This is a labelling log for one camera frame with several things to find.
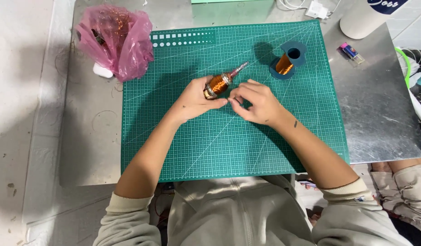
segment white cylinder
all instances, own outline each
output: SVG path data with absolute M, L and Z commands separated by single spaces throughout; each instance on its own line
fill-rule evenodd
M 339 21 L 341 31 L 350 38 L 365 38 L 386 22 L 408 0 L 356 0 Z

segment copper wire coil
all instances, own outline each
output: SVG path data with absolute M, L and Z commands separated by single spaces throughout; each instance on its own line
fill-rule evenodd
M 231 80 L 231 76 L 229 74 L 226 74 L 229 80 Z M 214 76 L 209 83 L 209 86 L 211 87 L 212 91 L 215 92 L 215 94 L 223 93 L 227 90 L 229 85 L 223 80 L 223 77 L 221 75 Z
M 294 65 L 290 62 L 290 59 L 284 54 L 279 62 L 276 64 L 276 71 L 279 74 L 287 74 Z

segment right hand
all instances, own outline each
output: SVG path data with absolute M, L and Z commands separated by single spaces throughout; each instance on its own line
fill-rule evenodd
M 247 99 L 253 104 L 248 109 L 243 108 L 240 103 Z M 239 86 L 230 92 L 228 98 L 235 111 L 243 119 L 275 127 L 280 121 L 294 118 L 286 110 L 277 98 L 273 95 L 268 86 L 260 84 L 249 79 L 246 83 L 240 83 Z

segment forearm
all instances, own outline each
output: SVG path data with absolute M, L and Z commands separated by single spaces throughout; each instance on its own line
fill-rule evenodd
M 358 175 L 338 154 L 288 111 L 282 113 L 282 119 L 273 128 L 290 144 L 319 188 L 341 187 L 358 179 Z
M 153 195 L 166 154 L 180 125 L 169 112 L 162 118 L 120 177 L 116 195 L 126 198 Z

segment pants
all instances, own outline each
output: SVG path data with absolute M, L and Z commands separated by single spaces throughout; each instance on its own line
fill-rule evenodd
M 383 208 L 421 231 L 421 165 L 391 172 L 371 172 Z

